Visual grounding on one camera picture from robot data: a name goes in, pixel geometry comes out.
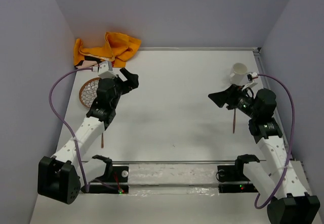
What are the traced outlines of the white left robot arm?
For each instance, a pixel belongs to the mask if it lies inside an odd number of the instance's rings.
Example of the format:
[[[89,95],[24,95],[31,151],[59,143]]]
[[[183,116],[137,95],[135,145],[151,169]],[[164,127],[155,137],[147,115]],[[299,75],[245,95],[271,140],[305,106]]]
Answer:
[[[70,131],[71,138],[51,157],[44,156],[40,160],[37,179],[39,195],[71,204],[81,190],[89,191],[90,182],[96,178],[101,181],[111,178],[113,167],[110,158],[95,155],[83,163],[82,157],[112,123],[121,96],[139,86],[137,74],[130,73],[126,68],[120,69],[120,73],[126,80],[108,68],[99,66],[96,97],[77,131],[73,131],[60,118]]]

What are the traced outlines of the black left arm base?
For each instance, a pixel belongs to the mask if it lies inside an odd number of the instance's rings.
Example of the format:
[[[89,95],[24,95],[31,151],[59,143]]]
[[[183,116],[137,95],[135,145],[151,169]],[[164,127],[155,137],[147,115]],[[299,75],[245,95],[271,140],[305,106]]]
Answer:
[[[115,165],[108,157],[95,155],[83,165],[88,181],[88,190],[82,185],[85,194],[127,194],[129,192],[128,165]]]

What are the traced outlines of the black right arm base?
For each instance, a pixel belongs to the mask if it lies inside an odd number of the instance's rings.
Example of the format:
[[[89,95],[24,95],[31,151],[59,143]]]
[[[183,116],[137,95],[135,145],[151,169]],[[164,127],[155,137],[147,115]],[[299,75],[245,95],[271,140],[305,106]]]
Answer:
[[[215,177],[219,193],[257,193],[253,183],[243,174],[243,166],[250,162],[259,163],[260,160],[255,155],[244,154],[238,156],[233,165],[218,165]]]

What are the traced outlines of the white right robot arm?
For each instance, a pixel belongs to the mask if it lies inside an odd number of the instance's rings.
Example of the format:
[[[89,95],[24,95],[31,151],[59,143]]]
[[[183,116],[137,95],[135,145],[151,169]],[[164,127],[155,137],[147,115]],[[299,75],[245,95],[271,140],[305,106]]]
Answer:
[[[228,89],[208,97],[219,107],[238,109],[250,117],[249,131],[263,153],[266,172],[255,155],[238,156],[233,167],[237,179],[250,180],[264,197],[271,223],[312,223],[320,208],[317,196],[310,195],[300,182],[286,152],[282,132],[273,118],[276,95],[263,88],[252,90],[232,84]]]

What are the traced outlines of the orange cartoon cloth placemat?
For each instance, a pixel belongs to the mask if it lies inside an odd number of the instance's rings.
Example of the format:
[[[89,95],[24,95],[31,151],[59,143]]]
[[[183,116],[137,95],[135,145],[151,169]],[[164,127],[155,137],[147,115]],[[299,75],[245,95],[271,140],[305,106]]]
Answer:
[[[73,64],[80,66],[84,61],[110,61],[115,68],[124,68],[141,45],[141,40],[117,32],[106,32],[104,44],[100,47],[86,48],[83,40],[77,38],[73,48]]]

